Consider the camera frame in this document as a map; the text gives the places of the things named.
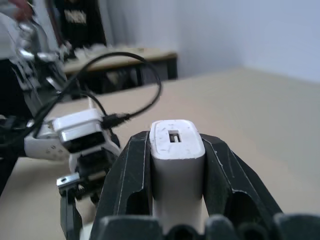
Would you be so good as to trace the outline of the black cabinet with white print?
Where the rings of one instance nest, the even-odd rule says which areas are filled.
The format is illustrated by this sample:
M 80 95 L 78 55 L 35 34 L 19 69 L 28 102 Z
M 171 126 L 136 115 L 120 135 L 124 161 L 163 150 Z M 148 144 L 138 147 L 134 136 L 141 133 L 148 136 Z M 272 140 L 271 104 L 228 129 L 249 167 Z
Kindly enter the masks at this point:
M 105 45 L 98 0 L 54 0 L 62 36 L 73 49 Z

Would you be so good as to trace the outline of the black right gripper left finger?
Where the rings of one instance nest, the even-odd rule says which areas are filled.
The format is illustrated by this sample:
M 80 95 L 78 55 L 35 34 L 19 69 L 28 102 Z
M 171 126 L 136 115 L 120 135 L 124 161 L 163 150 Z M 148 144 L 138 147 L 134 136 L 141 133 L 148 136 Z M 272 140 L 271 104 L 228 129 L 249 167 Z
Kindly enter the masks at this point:
M 152 215 L 149 132 L 133 135 L 107 174 L 96 217 Z

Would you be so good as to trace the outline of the white usb charger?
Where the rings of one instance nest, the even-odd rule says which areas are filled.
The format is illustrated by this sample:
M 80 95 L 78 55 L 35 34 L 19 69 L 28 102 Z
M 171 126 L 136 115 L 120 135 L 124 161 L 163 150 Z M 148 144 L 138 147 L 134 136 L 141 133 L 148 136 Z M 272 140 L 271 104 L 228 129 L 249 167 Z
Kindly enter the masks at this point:
M 193 122 L 158 120 L 149 132 L 152 215 L 163 232 L 177 225 L 202 231 L 202 198 L 206 150 Z

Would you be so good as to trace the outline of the wooden desk with dark frame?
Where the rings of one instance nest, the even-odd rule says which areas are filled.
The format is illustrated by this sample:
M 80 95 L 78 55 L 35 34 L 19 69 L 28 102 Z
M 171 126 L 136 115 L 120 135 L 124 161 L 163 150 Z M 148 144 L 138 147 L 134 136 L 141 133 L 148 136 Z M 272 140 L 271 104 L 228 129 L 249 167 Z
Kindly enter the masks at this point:
M 77 59 L 70 59 L 63 64 L 63 72 L 67 79 L 70 80 L 89 61 L 101 55 L 115 52 L 138 55 L 153 66 L 165 65 L 166 79 L 175 80 L 178 78 L 177 53 L 172 50 L 158 48 L 101 48 L 88 52 L 80 50 Z M 111 56 L 97 61 L 88 68 L 86 73 L 76 77 L 71 90 L 76 93 L 78 91 L 92 91 L 101 95 L 137 88 L 155 82 L 156 78 L 150 68 L 140 60 L 128 56 Z

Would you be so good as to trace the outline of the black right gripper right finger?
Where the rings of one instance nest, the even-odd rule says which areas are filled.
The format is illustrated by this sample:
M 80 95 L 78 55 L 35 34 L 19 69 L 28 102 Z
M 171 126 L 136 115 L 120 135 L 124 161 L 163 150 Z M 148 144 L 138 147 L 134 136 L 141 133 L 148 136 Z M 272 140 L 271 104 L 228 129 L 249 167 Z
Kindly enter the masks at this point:
M 220 138 L 207 134 L 201 138 L 208 214 L 223 215 L 232 223 L 271 223 L 282 210 L 258 174 Z

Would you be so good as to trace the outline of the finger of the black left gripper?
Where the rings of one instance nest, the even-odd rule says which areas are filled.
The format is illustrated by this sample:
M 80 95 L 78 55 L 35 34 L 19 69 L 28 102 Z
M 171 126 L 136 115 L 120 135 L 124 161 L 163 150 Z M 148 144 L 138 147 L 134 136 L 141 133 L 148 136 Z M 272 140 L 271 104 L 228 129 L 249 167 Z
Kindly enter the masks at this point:
M 65 175 L 56 180 L 60 194 L 60 225 L 66 240 L 80 240 L 83 223 L 76 207 L 76 200 L 81 196 L 80 182 L 79 173 Z

